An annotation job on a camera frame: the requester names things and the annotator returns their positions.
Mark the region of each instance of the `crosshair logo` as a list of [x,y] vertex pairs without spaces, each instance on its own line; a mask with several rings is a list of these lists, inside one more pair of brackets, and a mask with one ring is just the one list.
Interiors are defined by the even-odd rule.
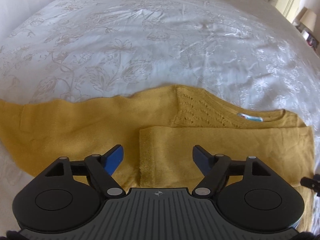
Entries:
[[162,191],[156,191],[155,193],[154,193],[156,196],[161,196],[162,194],[164,194]]

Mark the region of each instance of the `metal screw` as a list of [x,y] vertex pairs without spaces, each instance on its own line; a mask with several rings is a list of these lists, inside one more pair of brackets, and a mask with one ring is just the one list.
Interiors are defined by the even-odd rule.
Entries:
[[195,190],[195,192],[200,196],[205,196],[210,194],[210,190],[206,187],[199,187]]
[[111,196],[118,196],[121,193],[122,193],[122,189],[120,189],[118,187],[112,187],[112,188],[107,190],[107,194],[109,194]]

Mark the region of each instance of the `clothing label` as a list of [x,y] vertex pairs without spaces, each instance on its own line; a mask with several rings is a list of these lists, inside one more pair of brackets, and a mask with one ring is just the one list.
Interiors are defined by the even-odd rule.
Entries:
[[263,122],[262,117],[258,117],[258,116],[250,116],[247,114],[242,114],[242,113],[238,113],[238,116],[247,119],[247,120],[251,120],[251,121],[256,121],[256,122]]

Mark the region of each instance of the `picture frame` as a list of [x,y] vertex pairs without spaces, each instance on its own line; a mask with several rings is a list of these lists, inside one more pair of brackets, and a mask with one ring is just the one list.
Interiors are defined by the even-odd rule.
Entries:
[[319,45],[319,41],[312,34],[309,34],[309,37],[307,38],[307,43],[314,50],[316,50],[318,48],[318,45]]

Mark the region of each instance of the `floral pattern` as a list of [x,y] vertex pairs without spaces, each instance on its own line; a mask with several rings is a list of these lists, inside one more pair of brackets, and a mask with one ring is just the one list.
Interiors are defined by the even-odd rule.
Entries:
[[[174,83],[202,87],[244,108],[296,112],[314,127],[319,164],[319,65],[262,0],[56,0],[0,44],[0,98],[81,102]],[[30,179],[1,144],[0,178],[10,192],[0,201]],[[17,229],[6,219],[13,226],[0,220],[0,235]]]

